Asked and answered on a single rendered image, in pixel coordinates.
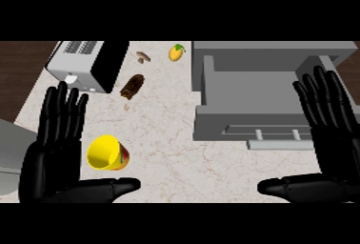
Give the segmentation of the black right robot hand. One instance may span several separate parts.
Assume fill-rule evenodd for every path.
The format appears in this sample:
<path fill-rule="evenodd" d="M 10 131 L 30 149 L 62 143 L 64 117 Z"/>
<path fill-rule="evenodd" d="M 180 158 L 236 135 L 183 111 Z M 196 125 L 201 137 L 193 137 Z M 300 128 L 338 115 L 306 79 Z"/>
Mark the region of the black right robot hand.
<path fill-rule="evenodd" d="M 257 191 L 291 203 L 360 204 L 360 124 L 341 79 L 314 66 L 292 83 L 311 128 L 319 173 L 270 178 Z"/>

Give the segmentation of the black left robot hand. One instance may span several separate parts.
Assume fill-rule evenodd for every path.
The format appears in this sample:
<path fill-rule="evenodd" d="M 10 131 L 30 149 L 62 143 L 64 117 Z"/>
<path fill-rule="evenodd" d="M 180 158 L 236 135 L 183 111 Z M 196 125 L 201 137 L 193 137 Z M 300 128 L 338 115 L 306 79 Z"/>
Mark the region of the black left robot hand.
<path fill-rule="evenodd" d="M 81 133 L 87 94 L 68 90 L 65 81 L 49 87 L 40 115 L 39 135 L 22 162 L 21 203 L 112 203 L 140 189 L 136 178 L 80 179 Z"/>

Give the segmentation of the yellow cup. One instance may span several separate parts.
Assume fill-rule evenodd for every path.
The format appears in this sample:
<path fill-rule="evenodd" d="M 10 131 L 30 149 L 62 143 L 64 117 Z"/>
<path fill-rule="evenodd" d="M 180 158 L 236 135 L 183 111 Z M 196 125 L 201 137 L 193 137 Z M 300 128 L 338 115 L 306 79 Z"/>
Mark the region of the yellow cup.
<path fill-rule="evenodd" d="M 115 136 L 99 136 L 87 148 L 87 164 L 96 170 L 120 171 L 130 162 L 130 153 Z"/>

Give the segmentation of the pale grey appliance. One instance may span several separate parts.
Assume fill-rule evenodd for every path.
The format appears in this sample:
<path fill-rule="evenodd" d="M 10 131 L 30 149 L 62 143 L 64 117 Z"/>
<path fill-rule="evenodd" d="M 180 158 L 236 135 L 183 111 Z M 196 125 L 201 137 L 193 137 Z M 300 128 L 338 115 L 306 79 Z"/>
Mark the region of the pale grey appliance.
<path fill-rule="evenodd" d="M 18 189 L 22 161 L 37 134 L 0 119 L 0 195 Z"/>

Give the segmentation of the brown potato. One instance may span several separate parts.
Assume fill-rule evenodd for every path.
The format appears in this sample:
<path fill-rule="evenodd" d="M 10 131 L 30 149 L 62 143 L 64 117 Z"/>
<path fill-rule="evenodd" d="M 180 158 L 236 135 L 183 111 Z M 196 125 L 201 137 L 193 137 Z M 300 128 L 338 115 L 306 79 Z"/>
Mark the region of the brown potato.
<path fill-rule="evenodd" d="M 143 85 L 145 77 L 142 74 L 136 74 L 127 82 L 123 90 L 120 91 L 121 96 L 126 97 L 129 100 L 133 99 L 139 89 Z"/>

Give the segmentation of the grey and black toaster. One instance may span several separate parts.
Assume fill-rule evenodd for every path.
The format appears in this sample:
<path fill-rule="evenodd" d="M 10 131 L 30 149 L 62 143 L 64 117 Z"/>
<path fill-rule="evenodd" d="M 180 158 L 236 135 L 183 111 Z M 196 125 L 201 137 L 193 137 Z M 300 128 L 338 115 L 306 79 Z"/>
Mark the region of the grey and black toaster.
<path fill-rule="evenodd" d="M 129 41 L 61 41 L 44 68 L 69 88 L 111 93 L 129 46 Z"/>

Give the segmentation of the grey cabinet body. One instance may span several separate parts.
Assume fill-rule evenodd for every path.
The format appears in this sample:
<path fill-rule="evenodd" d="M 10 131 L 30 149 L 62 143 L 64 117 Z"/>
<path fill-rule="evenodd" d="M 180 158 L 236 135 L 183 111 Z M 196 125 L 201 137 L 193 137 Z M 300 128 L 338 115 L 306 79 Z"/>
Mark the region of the grey cabinet body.
<path fill-rule="evenodd" d="M 309 56 L 326 55 L 339 66 L 356 51 L 353 41 L 193 41 L 193 91 L 201 91 L 205 56 L 214 58 L 216 71 L 295 71 Z"/>

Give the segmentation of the brown mushroom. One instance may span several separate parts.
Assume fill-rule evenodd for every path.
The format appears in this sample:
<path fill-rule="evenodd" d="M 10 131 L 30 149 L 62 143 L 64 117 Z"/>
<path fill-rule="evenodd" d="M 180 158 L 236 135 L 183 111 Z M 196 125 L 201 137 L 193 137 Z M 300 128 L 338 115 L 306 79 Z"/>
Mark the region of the brown mushroom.
<path fill-rule="evenodd" d="M 137 51 L 136 52 L 137 55 L 137 62 L 142 64 L 145 61 L 151 62 L 151 57 L 146 55 L 145 52 Z"/>

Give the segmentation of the yellow mango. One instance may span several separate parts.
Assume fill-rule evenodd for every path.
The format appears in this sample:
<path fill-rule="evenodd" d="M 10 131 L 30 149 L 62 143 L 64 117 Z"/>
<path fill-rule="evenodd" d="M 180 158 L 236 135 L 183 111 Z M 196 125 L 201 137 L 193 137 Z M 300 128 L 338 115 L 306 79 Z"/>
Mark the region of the yellow mango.
<path fill-rule="evenodd" d="M 168 59 L 171 61 L 177 61 L 182 58 L 185 52 L 186 52 L 185 46 L 176 44 L 168 50 Z"/>

